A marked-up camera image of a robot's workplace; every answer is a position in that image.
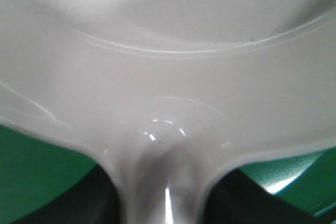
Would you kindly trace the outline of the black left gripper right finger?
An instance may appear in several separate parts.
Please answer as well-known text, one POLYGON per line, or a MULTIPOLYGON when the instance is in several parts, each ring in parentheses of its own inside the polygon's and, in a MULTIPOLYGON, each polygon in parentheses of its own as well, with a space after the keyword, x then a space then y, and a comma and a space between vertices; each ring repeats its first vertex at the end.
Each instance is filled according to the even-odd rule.
POLYGON ((335 207, 310 214, 266 192, 235 169, 211 190, 204 207, 205 223, 335 223, 335 207))

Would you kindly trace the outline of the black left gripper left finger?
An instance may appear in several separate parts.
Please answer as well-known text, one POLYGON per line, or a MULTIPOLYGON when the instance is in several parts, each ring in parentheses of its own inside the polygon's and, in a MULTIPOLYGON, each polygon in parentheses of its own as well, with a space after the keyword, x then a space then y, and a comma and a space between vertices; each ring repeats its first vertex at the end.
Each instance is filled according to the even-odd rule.
POLYGON ((121 223, 119 196, 99 165, 81 178, 12 174, 5 179, 5 223, 121 223))

